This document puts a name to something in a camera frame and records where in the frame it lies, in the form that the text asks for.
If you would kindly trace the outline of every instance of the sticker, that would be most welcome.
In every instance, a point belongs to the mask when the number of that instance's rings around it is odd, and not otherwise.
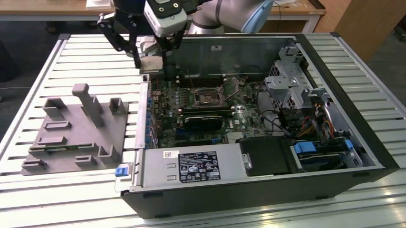
[[[165,158],[177,158],[180,151],[165,151]]]
[[[180,154],[178,160],[181,176],[180,180],[182,183],[214,181],[222,179],[216,151],[182,153]]]

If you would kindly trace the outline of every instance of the barcode sticker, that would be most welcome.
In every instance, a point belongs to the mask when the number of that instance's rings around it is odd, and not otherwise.
[[[177,158],[180,151],[165,151],[165,158]]]

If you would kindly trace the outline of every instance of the blue latch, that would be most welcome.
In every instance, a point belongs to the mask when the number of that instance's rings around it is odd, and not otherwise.
[[[345,144],[347,144],[349,150],[352,150],[355,148],[353,143],[349,139],[345,140]]]
[[[117,177],[126,177],[129,176],[129,167],[119,167],[115,169],[115,176]]]
[[[313,142],[298,142],[293,147],[297,153],[317,152]]]

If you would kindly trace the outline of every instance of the yellow wire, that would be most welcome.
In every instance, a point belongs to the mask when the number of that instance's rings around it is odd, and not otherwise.
[[[316,127],[312,126],[302,134],[298,135],[298,137],[302,137],[304,135],[306,135],[308,133],[310,133],[314,129],[316,129]]]

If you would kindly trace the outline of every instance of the motherboard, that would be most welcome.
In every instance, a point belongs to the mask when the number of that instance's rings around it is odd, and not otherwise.
[[[244,75],[153,80],[160,148],[236,143],[266,135],[256,107],[258,88]]]

